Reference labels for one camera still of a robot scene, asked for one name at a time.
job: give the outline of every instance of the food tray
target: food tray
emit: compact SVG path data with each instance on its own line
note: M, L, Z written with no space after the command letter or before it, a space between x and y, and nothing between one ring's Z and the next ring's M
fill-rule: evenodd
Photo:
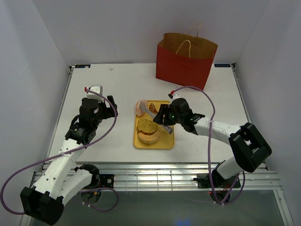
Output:
M150 104L153 103L155 105L157 111L160 109L161 104L167 104L167 105L169 104L169 101L167 101L167 100L148 100L147 102L148 102L147 108L149 108ZM138 138L137 131L136 131L136 127L137 127L139 119L148 119L148 120L152 121L152 118L147 113L144 113L144 115L142 117L138 117L135 114L133 144L136 148L139 148L139 149L172 149L174 147L174 132L172 134L169 134L161 126L158 126L158 131L160 133L160 139L156 143L151 144L151 145L146 145L145 143L141 142Z

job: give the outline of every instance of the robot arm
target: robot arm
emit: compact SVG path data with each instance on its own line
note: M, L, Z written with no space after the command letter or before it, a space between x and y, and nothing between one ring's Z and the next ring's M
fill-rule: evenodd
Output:
M100 85L92 85L88 89L102 94ZM108 100L117 110L113 97L108 96ZM64 205L74 195L86 186L94 188L99 184L98 168L87 164L75 169L76 173L65 181L68 172L85 148L72 153L66 152L89 144L95 137L102 120L111 117L114 117L114 110L107 107L101 97L87 92L87 98L82 99L79 115L74 117L65 135L59 151L62 156L52 161L45 173L31 188L25 187L22 190L20 196L25 214L53 225L63 213Z
M170 104L160 106L158 114L153 119L154 122L163 125L179 123L189 133L209 135L209 118L193 113L187 101L176 93L172 92L169 97ZM236 126L213 121L211 135L212 138L230 145L234 154L234 157L220 163L213 170L214 184L217 186L242 171L254 172L272 152L260 132L251 123Z

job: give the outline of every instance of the red paper bag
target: red paper bag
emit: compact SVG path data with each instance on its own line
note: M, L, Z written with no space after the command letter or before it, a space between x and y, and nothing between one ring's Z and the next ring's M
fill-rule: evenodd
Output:
M217 44L187 34L166 33L157 47L156 78L204 89Z

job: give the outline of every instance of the bread slice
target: bread slice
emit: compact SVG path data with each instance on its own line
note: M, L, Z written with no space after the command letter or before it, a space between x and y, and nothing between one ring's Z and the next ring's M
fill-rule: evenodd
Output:
M158 130L158 124L147 119L139 119L136 130L137 133L152 135Z
M146 145L151 145L159 140L160 133L159 131L155 132L153 135L145 135L143 133L138 133L138 138L141 142L145 143Z

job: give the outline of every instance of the glass panel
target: glass panel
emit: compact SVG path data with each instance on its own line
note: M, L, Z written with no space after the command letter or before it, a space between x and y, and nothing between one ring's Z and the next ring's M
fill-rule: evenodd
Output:
M119 192L118 206L101 213L81 204L79 195L65 206L56 226L282 226L273 191L244 191L233 204L213 204L208 192ZM114 193L103 192L97 206L109 208ZM33 219L31 226L45 226Z

